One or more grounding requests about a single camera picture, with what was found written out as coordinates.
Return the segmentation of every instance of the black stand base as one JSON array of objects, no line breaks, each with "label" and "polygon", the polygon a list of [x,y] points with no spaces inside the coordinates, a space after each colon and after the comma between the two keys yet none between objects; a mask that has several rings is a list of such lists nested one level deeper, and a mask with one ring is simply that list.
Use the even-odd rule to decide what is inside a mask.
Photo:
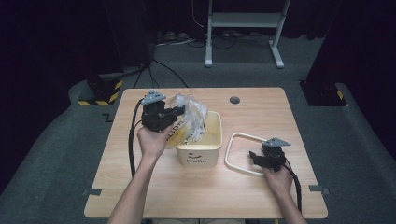
[{"label": "black stand base", "polygon": [[89,88],[84,91],[83,96],[78,97],[79,105],[112,105],[118,97],[122,80],[103,81],[100,87],[95,83],[87,83]]},{"label": "black stand base", "polygon": [[305,99],[309,105],[313,106],[346,106],[347,101],[335,85],[329,84],[309,84],[304,80],[300,81]]}]

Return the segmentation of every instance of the forearm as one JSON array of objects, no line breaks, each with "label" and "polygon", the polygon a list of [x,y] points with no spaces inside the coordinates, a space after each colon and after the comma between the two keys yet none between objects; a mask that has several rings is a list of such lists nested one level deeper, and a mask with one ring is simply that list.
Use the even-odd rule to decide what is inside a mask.
[{"label": "forearm", "polygon": [[122,193],[108,223],[141,223],[155,162],[142,159],[136,174]]},{"label": "forearm", "polygon": [[283,217],[286,219],[288,224],[306,223],[305,218],[298,210],[290,194],[276,195],[276,199],[280,210],[282,211]]}]

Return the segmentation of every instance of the person's right arm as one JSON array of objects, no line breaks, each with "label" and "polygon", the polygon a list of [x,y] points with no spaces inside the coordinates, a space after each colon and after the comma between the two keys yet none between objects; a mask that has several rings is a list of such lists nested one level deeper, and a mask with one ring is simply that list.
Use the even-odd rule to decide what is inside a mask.
[{"label": "person's right arm", "polygon": [[290,195],[290,187],[293,182],[293,177],[290,172],[283,166],[276,173],[268,168],[262,167],[262,170],[268,180],[271,191],[276,196],[276,200],[286,222],[289,224],[306,223],[305,218],[298,210]]}]

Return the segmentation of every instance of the hand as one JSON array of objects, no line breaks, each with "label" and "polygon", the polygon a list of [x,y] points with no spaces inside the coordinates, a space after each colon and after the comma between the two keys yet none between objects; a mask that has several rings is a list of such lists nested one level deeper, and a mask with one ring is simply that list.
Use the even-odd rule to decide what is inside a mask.
[{"label": "hand", "polygon": [[280,170],[274,173],[273,170],[262,167],[265,177],[268,180],[268,185],[277,198],[290,195],[290,187],[293,182],[293,177],[290,172],[283,166]]},{"label": "hand", "polygon": [[157,161],[160,158],[165,149],[166,138],[172,127],[173,125],[170,125],[160,133],[152,132],[146,127],[142,127],[137,131],[137,139],[142,149],[142,159]]}]

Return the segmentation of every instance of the gray floor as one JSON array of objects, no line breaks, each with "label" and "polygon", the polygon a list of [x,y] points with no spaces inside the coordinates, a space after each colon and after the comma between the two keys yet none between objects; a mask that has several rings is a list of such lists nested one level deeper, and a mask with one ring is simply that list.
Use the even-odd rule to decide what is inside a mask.
[{"label": "gray floor", "polygon": [[[266,42],[237,43],[214,49],[213,67],[205,68],[205,48],[162,46],[153,57],[175,70],[191,88],[281,87],[285,90],[319,184],[329,216],[310,223],[395,223],[396,164],[383,148],[344,84],[337,87],[348,106],[309,106],[299,80],[306,79],[322,39],[281,38],[285,63],[277,69]],[[229,41],[215,39],[226,47]],[[152,63],[160,88],[183,88],[163,66]],[[137,76],[123,78],[121,91]],[[87,218],[84,206],[120,100],[107,106],[78,106],[85,82],[70,92],[72,105],[40,135],[0,198],[0,223],[106,223]],[[145,71],[137,88],[151,88]],[[261,220],[261,223],[274,223]]]}]

